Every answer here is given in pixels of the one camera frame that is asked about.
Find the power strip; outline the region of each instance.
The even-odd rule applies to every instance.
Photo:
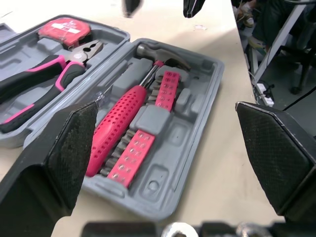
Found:
[[[273,107],[273,105],[275,104],[273,99],[272,98],[267,98],[266,95],[263,94],[263,92],[267,90],[266,87],[262,83],[257,83],[256,84],[256,89],[257,89],[261,99],[265,103],[265,105],[269,106],[269,107]]]

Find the chair wheel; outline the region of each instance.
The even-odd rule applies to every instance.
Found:
[[[297,94],[302,92],[302,90],[299,87],[296,87],[296,86],[292,87],[290,91],[291,91],[291,93],[293,95],[297,95]]]

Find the table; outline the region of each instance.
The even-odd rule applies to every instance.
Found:
[[[122,17],[120,0],[92,0],[84,6],[74,0],[55,0],[49,10],[42,12],[40,8],[47,3],[39,0],[11,0],[6,4],[13,12],[1,20],[17,32],[66,13],[128,31],[131,41],[151,38],[223,61],[223,79],[185,191],[176,212],[165,222],[179,220],[196,225],[215,220],[269,224],[283,220],[270,206],[251,168],[235,112],[236,101],[253,102],[254,97],[229,0],[206,1],[202,11],[192,19],[182,16],[182,0],[145,0],[132,19]],[[195,25],[207,29],[197,29]],[[0,175],[7,172],[20,152],[21,149],[0,149]],[[52,236],[78,237],[86,222],[108,220],[141,218],[82,191],[72,216],[59,220]]]

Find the hammer head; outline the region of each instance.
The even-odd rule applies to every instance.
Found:
[[[189,71],[191,69],[190,65],[180,58],[177,54],[170,52],[165,49],[152,49],[148,45],[141,43],[137,47],[137,55],[141,57],[147,57],[153,61],[162,61],[164,64],[167,64],[168,61],[175,63],[178,67]]]

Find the red tape measure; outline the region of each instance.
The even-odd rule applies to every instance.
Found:
[[[68,17],[58,18],[45,24],[38,32],[40,38],[47,37],[63,43],[67,48],[79,46],[79,40],[91,32],[90,26]]]

